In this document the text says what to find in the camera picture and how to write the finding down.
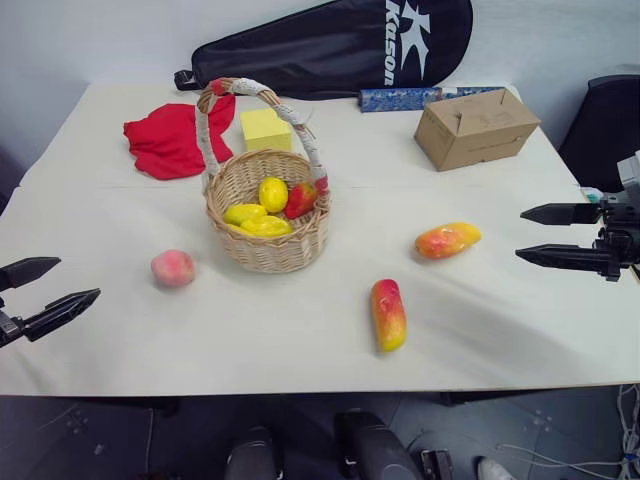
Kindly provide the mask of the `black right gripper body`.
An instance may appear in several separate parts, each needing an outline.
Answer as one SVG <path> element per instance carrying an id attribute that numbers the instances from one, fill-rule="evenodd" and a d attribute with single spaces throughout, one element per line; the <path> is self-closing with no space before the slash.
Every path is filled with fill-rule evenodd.
<path id="1" fill-rule="evenodd" d="M 622 270 L 631 269 L 639 278 L 639 205 L 627 195 L 615 193 L 605 194 L 598 206 L 602 227 L 593 247 L 608 254 L 599 274 L 617 282 Z"/>

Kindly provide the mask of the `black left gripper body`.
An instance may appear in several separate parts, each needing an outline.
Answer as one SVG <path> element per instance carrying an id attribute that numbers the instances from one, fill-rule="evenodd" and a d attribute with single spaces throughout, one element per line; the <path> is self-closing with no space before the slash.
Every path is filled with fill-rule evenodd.
<path id="1" fill-rule="evenodd" d="M 5 306 L 4 300 L 0 301 L 0 307 Z M 0 347 L 3 348 L 18 340 L 24 335 L 24 322 L 19 316 L 11 317 L 0 310 Z"/>

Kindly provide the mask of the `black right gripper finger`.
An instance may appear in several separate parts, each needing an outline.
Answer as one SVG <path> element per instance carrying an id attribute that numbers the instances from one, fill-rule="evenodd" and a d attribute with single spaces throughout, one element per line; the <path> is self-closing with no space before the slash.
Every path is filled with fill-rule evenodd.
<path id="1" fill-rule="evenodd" d="M 561 244 L 518 249 L 515 255 L 542 267 L 597 273 L 607 273 L 611 263 L 607 251 Z"/>
<path id="2" fill-rule="evenodd" d="M 548 203 L 520 214 L 520 217 L 542 225 L 595 224 L 601 208 L 591 203 Z"/>

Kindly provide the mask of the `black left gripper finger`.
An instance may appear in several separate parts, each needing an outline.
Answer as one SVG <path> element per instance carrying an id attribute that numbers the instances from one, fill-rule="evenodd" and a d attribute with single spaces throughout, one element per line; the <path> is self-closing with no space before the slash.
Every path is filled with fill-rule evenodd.
<path id="1" fill-rule="evenodd" d="M 24 321 L 23 335 L 35 342 L 52 333 L 84 313 L 100 294 L 99 288 L 75 292 L 46 305 L 43 311 Z"/>
<path id="2" fill-rule="evenodd" d="M 3 266 L 0 271 L 0 291 L 19 288 L 39 279 L 61 262 L 58 257 L 30 257 Z"/>

